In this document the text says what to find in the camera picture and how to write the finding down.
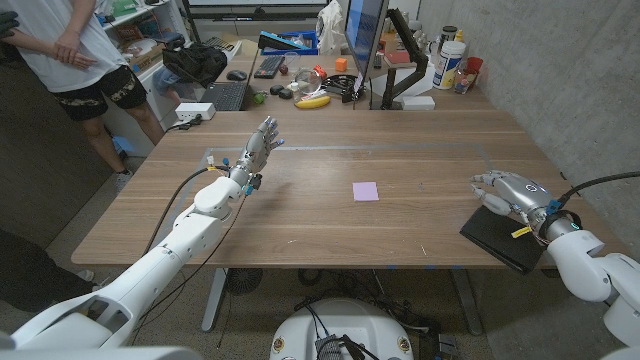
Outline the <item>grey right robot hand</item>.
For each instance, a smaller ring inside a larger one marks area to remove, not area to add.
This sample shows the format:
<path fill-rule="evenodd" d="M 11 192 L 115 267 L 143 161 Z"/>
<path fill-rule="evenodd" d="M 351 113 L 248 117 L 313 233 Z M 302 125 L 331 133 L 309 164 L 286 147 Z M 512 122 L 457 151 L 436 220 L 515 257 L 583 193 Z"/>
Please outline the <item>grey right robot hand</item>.
<path fill-rule="evenodd" d="M 470 178 L 473 194 L 497 215 L 519 215 L 536 227 L 546 216 L 551 194 L 541 185 L 519 174 L 490 170 Z"/>

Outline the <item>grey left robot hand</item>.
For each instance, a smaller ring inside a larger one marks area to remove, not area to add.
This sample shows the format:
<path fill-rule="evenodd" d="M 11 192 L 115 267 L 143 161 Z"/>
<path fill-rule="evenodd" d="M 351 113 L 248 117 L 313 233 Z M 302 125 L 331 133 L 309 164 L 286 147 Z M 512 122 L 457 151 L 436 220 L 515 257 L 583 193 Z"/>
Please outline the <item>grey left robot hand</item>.
<path fill-rule="evenodd" d="M 284 144 L 283 139 L 276 140 L 279 134 L 277 126 L 277 120 L 268 116 L 249 137 L 229 175 L 240 186 L 246 185 L 252 175 L 258 174 L 265 167 L 273 149 Z"/>

